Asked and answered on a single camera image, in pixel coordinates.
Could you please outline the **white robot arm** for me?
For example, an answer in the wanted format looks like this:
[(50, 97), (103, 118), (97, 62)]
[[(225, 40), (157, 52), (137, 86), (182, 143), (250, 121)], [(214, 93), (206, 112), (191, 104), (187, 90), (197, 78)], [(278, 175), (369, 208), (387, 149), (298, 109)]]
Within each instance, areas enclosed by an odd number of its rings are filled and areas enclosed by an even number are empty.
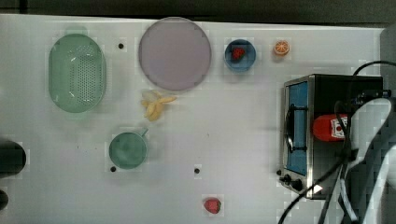
[(352, 158), (340, 174), (340, 224), (377, 224), (389, 164), (395, 159), (395, 99), (376, 98), (352, 116)]

